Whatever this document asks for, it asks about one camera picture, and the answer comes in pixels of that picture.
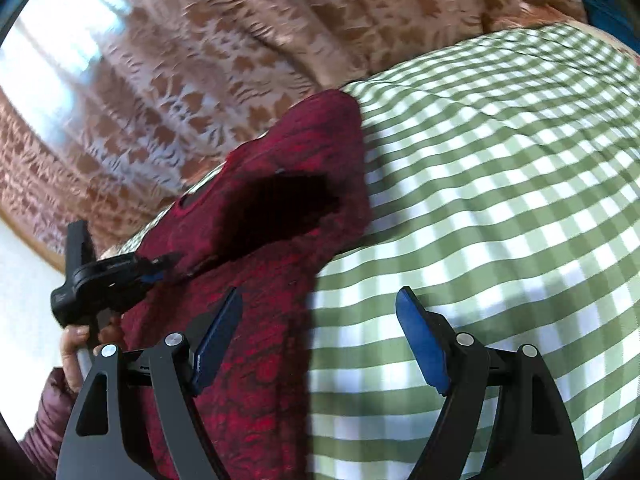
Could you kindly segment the person's left hand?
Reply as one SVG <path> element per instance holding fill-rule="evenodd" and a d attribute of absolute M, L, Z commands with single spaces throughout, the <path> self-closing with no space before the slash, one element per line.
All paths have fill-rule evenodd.
<path fill-rule="evenodd" d="M 78 360 L 78 351 L 87 345 L 89 336 L 90 327 L 88 325 L 67 325 L 62 331 L 60 341 L 62 367 L 66 384 L 72 393 L 78 393 L 84 383 Z M 122 318 L 119 314 L 112 315 L 107 326 L 100 330 L 98 341 L 99 344 L 93 349 L 95 356 L 107 344 L 116 344 L 120 348 L 126 347 L 125 334 L 122 330 Z"/>

